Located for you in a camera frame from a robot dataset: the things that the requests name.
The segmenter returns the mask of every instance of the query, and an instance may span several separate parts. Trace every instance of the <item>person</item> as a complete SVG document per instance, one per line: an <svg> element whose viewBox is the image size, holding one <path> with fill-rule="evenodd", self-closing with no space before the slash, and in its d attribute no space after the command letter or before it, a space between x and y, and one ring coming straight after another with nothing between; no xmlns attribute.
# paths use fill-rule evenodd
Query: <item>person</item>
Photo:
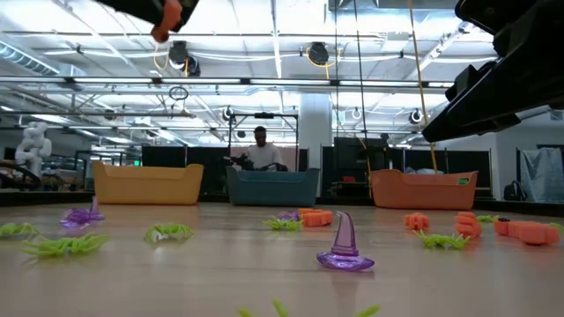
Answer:
<svg viewBox="0 0 564 317"><path fill-rule="evenodd" d="M256 145L251 145L245 153L249 160L254 164L255 169L259 169L271 164L282 163L280 150L274 145L266 142L266 129L258 126L255 129Z"/></svg>

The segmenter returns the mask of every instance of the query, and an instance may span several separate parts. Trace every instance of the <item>fluorescent light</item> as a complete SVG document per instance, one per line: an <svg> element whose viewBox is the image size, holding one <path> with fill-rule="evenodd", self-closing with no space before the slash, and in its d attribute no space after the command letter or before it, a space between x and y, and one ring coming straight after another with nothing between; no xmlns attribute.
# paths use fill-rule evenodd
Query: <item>fluorescent light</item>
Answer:
<svg viewBox="0 0 564 317"><path fill-rule="evenodd" d="M150 78L111 78L111 77L75 77L74 81L76 83L85 84L150 84L152 79Z"/></svg>
<svg viewBox="0 0 564 317"><path fill-rule="evenodd" d="M382 81L382 80L341 80L339 82L341 85L353 85L353 86L377 86L377 87L417 87L418 82L405 82L405 81Z"/></svg>
<svg viewBox="0 0 564 317"><path fill-rule="evenodd" d="M240 84L240 79L233 78L162 78L163 84Z"/></svg>
<svg viewBox="0 0 564 317"><path fill-rule="evenodd" d="M70 126L70 129L112 129L112 127L99 127L99 126Z"/></svg>
<svg viewBox="0 0 564 317"><path fill-rule="evenodd" d="M252 85L329 85L330 80L251 79Z"/></svg>
<svg viewBox="0 0 564 317"><path fill-rule="evenodd" d="M64 83L64 78L62 77L0 77L0 82L3 83L54 83L60 84Z"/></svg>
<svg viewBox="0 0 564 317"><path fill-rule="evenodd" d="M51 114L32 114L33 118L41 119L47 122L54 122L54 123L67 123L68 120L60 117L58 115L51 115Z"/></svg>
<svg viewBox="0 0 564 317"><path fill-rule="evenodd" d="M126 130L130 130L130 129L140 129L140 130L146 130L146 129L158 129L158 128L154 128L154 127L117 127L117 129L126 129Z"/></svg>
<svg viewBox="0 0 564 317"><path fill-rule="evenodd" d="M157 135L165 138L168 141L176 141L176 136L173 136L173 134L168 131L162 130L162 131L157 131L156 133Z"/></svg>
<svg viewBox="0 0 564 317"><path fill-rule="evenodd" d="M438 83L438 82L431 82L429 83L429 87L432 88L450 88L454 85L455 83Z"/></svg>
<svg viewBox="0 0 564 317"><path fill-rule="evenodd" d="M135 143L129 139L126 139L125 137L114 137L114 136L106 136L106 139L108 139L109 141L112 141L114 143L119 143L119 144L132 144Z"/></svg>
<svg viewBox="0 0 564 317"><path fill-rule="evenodd" d="M96 135L96 134L94 134L90 131L86 131L86 130L82 130L82 129L78 129L77 131L78 131L78 133L83 134L85 136L98 137L98 135Z"/></svg>

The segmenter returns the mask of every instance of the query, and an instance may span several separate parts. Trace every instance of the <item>purple witch hat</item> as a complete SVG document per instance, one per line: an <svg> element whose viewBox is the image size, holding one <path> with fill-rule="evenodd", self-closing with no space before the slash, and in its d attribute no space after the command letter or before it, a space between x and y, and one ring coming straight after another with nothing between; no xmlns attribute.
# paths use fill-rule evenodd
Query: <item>purple witch hat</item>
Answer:
<svg viewBox="0 0 564 317"><path fill-rule="evenodd" d="M337 211L340 217L337 237L330 252L317 254L317 260L328 269L355 271L368 269L374 261L359 255L354 236L354 225L347 212Z"/></svg>

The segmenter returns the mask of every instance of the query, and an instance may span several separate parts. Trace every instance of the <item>yellow rope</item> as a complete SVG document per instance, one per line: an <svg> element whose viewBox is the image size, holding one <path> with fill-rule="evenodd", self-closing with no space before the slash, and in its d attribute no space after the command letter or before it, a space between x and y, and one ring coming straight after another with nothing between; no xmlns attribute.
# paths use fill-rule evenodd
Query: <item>yellow rope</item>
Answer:
<svg viewBox="0 0 564 317"><path fill-rule="evenodd" d="M189 63L190 63L189 57L186 57L186 60L184 62L186 63L186 67L184 67L184 76L188 77L188 75L189 75L188 67L189 67Z"/></svg>
<svg viewBox="0 0 564 317"><path fill-rule="evenodd" d="M157 53L157 51L159 50L159 46L155 45L155 53ZM160 65L157 63L157 56L153 56L152 57L152 62L155 63L155 66L159 69L159 70L165 70L168 66L168 54L167 54L167 61L165 62L165 66L160 67Z"/></svg>
<svg viewBox="0 0 564 317"><path fill-rule="evenodd" d="M413 22L413 0L409 1L409 14L412 20L412 35L413 35L413 46L415 48L415 63L417 64L417 79L419 82L419 94L421 95L421 107L423 108L423 118L425 118L425 125L427 126L429 120L427 118L427 110L425 108L425 95L423 94L423 81L421 80L421 65L419 64L419 50L417 48L417 37L415 37L415 22ZM433 170L437 174L437 161L434 156L434 144L431 144L431 160L433 161Z"/></svg>

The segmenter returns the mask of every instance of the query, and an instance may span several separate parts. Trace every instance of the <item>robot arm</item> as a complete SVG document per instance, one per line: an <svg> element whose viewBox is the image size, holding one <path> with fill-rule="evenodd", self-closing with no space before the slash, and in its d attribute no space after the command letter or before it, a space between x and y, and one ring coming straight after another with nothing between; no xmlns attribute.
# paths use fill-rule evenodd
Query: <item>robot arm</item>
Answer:
<svg viewBox="0 0 564 317"><path fill-rule="evenodd" d="M178 32L188 22L199 0L96 0L154 25L152 37L159 43L168 32Z"/></svg>

